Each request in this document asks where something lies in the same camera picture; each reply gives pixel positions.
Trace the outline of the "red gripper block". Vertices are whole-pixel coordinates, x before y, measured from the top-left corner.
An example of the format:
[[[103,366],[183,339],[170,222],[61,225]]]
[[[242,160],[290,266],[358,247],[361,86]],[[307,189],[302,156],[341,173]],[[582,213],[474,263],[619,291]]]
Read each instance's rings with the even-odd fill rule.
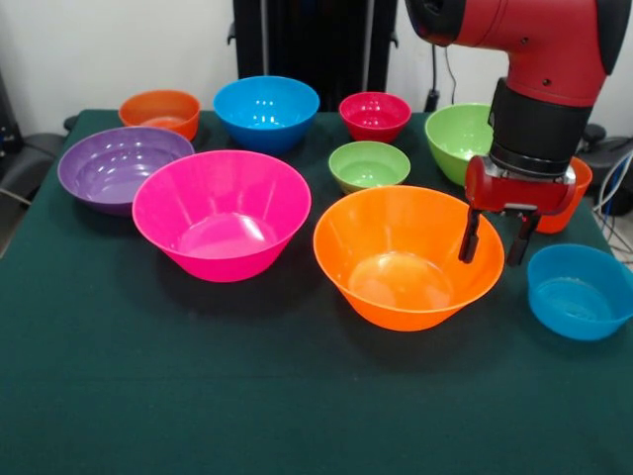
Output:
[[[459,260],[471,263],[479,242],[481,212],[517,211],[521,220],[518,233],[507,253],[508,266],[521,264],[540,216],[556,215],[573,200],[576,172],[572,165],[562,176],[536,178],[500,168],[487,155],[470,159],[465,178],[465,193],[470,208],[459,250]]]

